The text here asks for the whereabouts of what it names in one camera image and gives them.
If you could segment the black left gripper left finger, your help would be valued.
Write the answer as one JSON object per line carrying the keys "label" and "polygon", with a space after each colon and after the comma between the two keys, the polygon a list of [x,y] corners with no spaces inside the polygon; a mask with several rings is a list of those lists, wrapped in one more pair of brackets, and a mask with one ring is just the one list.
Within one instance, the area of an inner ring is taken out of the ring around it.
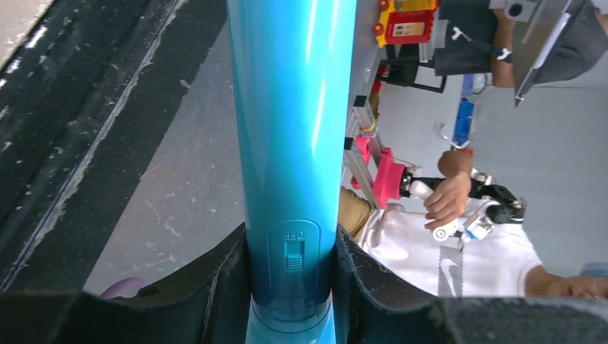
{"label": "black left gripper left finger", "polygon": [[3,343],[243,343],[250,308],[246,232],[131,298],[77,290],[1,294]]}

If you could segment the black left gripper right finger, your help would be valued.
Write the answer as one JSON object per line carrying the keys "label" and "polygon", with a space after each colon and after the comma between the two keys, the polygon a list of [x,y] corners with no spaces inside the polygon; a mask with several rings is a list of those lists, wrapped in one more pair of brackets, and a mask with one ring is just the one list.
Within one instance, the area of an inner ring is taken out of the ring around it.
{"label": "black left gripper right finger", "polygon": [[438,298],[396,276],[339,227],[332,296],[338,343],[606,343],[607,302]]}

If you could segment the blue microphone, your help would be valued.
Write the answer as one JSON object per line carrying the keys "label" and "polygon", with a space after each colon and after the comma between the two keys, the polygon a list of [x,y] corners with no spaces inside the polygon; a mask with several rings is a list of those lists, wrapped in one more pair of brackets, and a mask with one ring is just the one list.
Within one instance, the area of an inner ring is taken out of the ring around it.
{"label": "blue microphone", "polygon": [[229,1],[247,343],[335,343],[331,268],[355,1]]}

